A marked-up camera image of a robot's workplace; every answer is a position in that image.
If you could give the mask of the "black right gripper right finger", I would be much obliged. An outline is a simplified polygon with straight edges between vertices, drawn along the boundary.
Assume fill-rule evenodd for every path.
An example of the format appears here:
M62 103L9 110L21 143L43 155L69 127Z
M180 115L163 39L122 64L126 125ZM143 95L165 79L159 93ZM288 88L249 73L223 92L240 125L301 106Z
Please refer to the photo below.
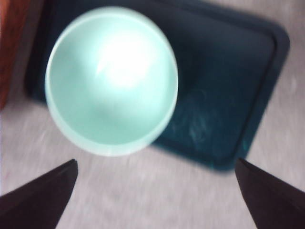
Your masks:
M303 229L305 193L239 158L238 185L258 229Z

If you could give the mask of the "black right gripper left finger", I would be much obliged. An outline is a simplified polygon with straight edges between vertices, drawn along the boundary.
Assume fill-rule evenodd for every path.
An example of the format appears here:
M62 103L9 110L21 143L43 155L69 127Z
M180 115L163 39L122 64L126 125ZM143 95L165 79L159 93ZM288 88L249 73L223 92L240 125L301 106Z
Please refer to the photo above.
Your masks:
M54 229L70 200L78 176L72 159L0 197L2 229Z

